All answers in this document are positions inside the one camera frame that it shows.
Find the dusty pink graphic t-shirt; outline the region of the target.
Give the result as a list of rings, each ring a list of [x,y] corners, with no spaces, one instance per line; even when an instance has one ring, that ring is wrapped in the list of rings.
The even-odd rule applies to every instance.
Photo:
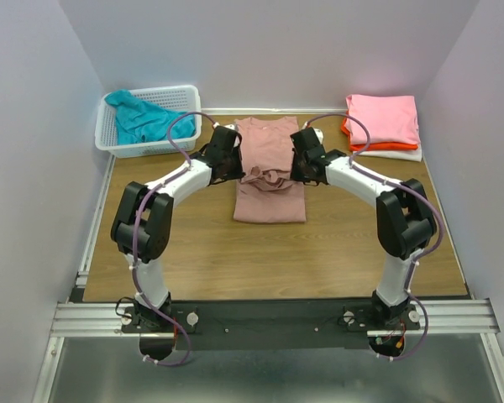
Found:
[[[234,220],[251,223],[306,221],[304,185],[291,179],[291,135],[299,130],[295,117],[235,121],[242,136],[244,177],[237,183]]]

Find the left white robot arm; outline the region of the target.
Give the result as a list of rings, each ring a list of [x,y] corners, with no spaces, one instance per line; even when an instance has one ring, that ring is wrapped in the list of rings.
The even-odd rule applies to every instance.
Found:
[[[197,191],[244,176],[237,126],[217,126],[207,144],[170,174],[146,184],[128,183],[111,228],[111,239],[132,272],[135,300],[144,306],[140,321],[152,332],[170,319],[164,306],[170,292],[162,274],[162,254],[171,235],[173,212]]]

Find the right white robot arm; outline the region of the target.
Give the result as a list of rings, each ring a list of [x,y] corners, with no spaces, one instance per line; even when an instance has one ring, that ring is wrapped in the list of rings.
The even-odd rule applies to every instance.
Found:
[[[375,208],[377,238],[386,258],[367,316],[378,328],[391,327],[408,311],[414,270],[437,231],[436,211],[423,185],[380,175],[339,150],[327,152],[314,128],[292,134],[291,143],[294,181],[335,186]]]

